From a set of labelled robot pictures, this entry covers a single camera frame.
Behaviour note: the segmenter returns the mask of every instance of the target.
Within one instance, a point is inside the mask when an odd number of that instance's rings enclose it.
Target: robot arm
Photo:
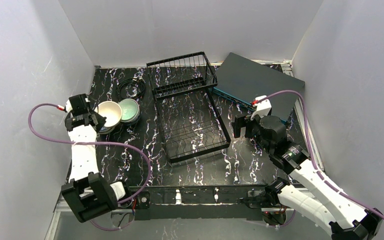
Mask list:
[[[86,94],[70,97],[64,110],[68,112],[65,127],[70,140],[95,142],[106,118],[92,109]],[[71,153],[71,173],[68,183],[61,187],[61,194],[81,223],[115,210],[118,200],[129,197],[125,184],[109,184],[101,176],[94,145],[73,144]]]
[[[288,180],[278,178],[265,188],[260,199],[272,206],[289,206],[316,225],[322,227],[333,240],[372,239],[382,219],[333,191],[324,181],[336,186],[323,172],[321,180],[314,170],[309,154],[298,144],[287,139],[287,125],[271,115],[268,100],[257,103],[250,115],[236,116],[232,122],[233,135],[238,138],[245,127],[245,137],[254,138],[268,153],[270,160],[286,174],[305,186],[317,199],[301,193]]]

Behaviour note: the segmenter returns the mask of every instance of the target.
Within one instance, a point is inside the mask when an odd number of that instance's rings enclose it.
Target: metal rack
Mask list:
[[[147,66],[170,162],[228,148],[231,139],[209,91],[217,85],[217,78],[205,54],[197,52]]]

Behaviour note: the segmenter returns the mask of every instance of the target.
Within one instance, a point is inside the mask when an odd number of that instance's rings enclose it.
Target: gray floor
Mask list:
[[[96,220],[111,228],[109,215]],[[56,240],[329,240],[320,227],[299,213],[293,222],[278,230],[263,222],[244,219],[155,219],[134,221],[119,231],[103,231],[90,222],[79,223],[71,212],[62,212]]]

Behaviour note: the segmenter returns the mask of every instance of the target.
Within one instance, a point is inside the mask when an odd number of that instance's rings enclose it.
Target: dish rack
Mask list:
[[[171,163],[229,147],[231,138],[209,91],[217,85],[217,77],[204,52],[146,66]]]

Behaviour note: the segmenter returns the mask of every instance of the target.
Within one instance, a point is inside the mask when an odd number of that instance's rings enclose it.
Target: wire basket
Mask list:
[[[229,147],[231,138],[208,89],[160,99],[156,106],[171,163]]]
[[[203,51],[150,62],[146,67],[157,100],[217,86],[217,77]]]

